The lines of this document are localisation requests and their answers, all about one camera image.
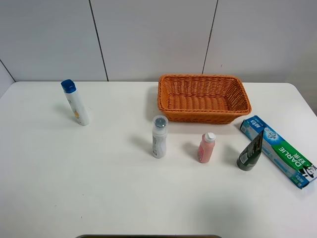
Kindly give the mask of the white bottle blue cap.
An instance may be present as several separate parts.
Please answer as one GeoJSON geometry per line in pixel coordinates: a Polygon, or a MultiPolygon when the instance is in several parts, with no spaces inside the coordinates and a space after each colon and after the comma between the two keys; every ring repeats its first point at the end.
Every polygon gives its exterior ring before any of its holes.
{"type": "Polygon", "coordinates": [[[77,119],[77,122],[82,126],[88,125],[90,122],[89,117],[84,104],[80,99],[75,83],[72,80],[67,79],[61,82],[61,86],[69,102],[69,105],[77,119]]]}

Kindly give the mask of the green Darlie toothpaste box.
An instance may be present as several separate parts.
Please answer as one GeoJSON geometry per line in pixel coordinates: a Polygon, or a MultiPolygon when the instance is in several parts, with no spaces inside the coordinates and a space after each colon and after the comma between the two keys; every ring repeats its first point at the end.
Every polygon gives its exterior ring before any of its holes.
{"type": "Polygon", "coordinates": [[[253,140],[263,133],[262,152],[296,185],[304,188],[317,179],[317,167],[260,117],[243,120],[240,130],[253,140]]]}

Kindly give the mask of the pink bottle white cap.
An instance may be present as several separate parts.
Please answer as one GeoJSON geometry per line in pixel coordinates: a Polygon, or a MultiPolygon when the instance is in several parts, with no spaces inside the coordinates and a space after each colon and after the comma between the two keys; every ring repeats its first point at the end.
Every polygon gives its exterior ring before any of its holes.
{"type": "Polygon", "coordinates": [[[215,146],[216,136],[212,132],[208,132],[202,135],[202,140],[198,149],[198,157],[200,163],[208,163],[214,146],[215,146]]]}

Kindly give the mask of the white bottle clear cap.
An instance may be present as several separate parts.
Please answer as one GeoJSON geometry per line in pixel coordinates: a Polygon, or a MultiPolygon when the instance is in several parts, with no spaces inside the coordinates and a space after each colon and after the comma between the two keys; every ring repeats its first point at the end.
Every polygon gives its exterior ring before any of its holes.
{"type": "Polygon", "coordinates": [[[166,137],[168,133],[168,119],[165,116],[155,116],[152,127],[152,153],[155,158],[166,155],[166,137]]]}

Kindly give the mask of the orange wicker basket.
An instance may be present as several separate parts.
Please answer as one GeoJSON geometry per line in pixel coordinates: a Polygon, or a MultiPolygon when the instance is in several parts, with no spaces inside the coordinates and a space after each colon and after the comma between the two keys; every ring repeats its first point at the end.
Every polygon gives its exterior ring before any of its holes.
{"type": "Polygon", "coordinates": [[[177,122],[230,124],[252,111],[242,81],[230,75],[163,75],[157,102],[159,110],[177,122]]]}

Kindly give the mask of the dark green tube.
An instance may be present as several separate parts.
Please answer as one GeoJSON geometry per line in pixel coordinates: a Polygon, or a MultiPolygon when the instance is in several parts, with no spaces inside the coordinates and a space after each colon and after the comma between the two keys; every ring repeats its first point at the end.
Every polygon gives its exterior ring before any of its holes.
{"type": "Polygon", "coordinates": [[[243,171],[250,171],[258,162],[262,153],[264,130],[262,130],[243,150],[237,159],[237,166],[243,171]]]}

